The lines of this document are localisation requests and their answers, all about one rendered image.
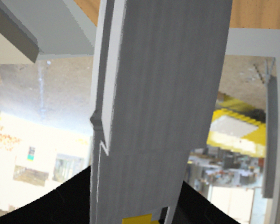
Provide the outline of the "light brown wooden board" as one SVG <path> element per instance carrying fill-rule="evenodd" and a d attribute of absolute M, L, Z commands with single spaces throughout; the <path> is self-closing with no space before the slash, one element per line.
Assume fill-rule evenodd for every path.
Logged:
<path fill-rule="evenodd" d="M 75 0 L 97 27 L 101 0 Z M 274 28 L 280 30 L 280 0 L 232 0 L 229 28 Z"/>

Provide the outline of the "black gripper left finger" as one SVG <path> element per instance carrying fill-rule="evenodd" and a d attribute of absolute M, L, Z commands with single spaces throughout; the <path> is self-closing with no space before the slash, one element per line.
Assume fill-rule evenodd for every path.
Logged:
<path fill-rule="evenodd" d="M 91 165 L 51 192 L 0 216 L 0 224 L 89 224 Z"/>

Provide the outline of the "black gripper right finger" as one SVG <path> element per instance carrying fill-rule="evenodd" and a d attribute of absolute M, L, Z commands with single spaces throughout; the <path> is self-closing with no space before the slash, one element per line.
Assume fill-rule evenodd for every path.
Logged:
<path fill-rule="evenodd" d="M 240 224 L 183 181 L 172 224 Z"/>

